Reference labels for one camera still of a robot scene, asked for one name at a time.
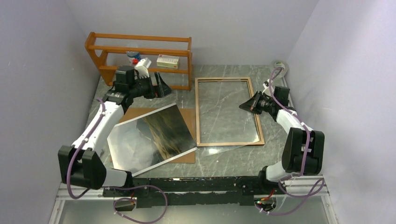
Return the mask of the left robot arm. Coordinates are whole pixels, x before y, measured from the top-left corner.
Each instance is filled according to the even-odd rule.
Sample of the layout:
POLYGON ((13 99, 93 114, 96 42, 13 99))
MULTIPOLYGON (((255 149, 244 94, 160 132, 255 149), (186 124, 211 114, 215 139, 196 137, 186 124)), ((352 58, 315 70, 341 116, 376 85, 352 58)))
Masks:
POLYGON ((98 98, 99 110, 91 123, 77 140, 58 151, 62 183, 69 194, 77 186, 86 191, 110 187, 122 196, 130 195, 134 189, 131 172, 107 168, 99 151, 135 98, 163 98, 171 92, 160 72, 150 75, 143 66, 120 66, 111 89, 98 98))

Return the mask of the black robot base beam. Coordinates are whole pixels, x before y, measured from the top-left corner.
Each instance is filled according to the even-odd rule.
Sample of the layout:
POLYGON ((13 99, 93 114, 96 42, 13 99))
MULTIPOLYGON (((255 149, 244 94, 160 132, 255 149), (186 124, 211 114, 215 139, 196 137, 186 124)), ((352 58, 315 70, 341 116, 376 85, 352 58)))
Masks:
POLYGON ((266 179, 265 170, 256 176, 133 178, 122 189, 105 187, 104 197, 133 197, 138 208, 167 204, 214 205, 238 204, 251 206, 261 197, 281 194, 276 182, 266 179))

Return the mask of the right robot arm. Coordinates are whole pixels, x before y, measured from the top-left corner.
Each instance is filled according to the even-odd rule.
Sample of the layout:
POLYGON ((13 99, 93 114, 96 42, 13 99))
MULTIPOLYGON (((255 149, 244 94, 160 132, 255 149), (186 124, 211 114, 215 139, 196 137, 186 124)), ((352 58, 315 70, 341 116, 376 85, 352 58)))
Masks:
POLYGON ((269 193, 275 182, 287 177, 318 175, 322 169, 325 135, 308 127, 289 106, 289 88, 276 86, 272 95, 257 91, 239 108, 253 114, 268 113, 287 133, 280 162, 267 166, 265 176, 257 180, 257 189, 269 193))

